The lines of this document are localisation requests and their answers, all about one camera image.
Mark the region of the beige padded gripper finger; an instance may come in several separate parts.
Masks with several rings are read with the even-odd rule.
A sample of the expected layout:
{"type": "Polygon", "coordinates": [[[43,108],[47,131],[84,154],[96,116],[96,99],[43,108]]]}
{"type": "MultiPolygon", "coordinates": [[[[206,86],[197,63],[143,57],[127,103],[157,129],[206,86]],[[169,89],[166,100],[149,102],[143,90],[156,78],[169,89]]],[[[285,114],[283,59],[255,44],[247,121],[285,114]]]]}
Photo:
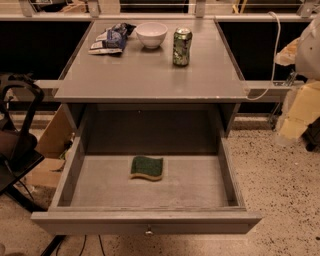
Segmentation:
{"type": "Polygon", "coordinates": [[[289,110],[280,117],[275,141],[281,146],[296,142],[320,117],[320,82],[311,81],[295,90],[289,110]]]}
{"type": "Polygon", "coordinates": [[[287,46],[285,46],[280,52],[276,54],[275,63],[282,66],[288,66],[295,63],[297,46],[299,38],[291,41],[287,46]]]}

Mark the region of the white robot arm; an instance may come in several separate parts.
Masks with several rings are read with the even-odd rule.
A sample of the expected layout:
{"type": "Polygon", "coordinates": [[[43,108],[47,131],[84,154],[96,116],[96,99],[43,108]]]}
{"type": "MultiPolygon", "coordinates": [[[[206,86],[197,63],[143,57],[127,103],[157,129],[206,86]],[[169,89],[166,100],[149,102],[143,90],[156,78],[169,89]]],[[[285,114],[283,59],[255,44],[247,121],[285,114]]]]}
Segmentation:
{"type": "Polygon", "coordinates": [[[320,14],[275,57],[275,63],[295,65],[295,71],[308,79],[301,86],[287,113],[280,118],[276,142],[287,146],[298,140],[308,126],[320,117],[320,14]]]}

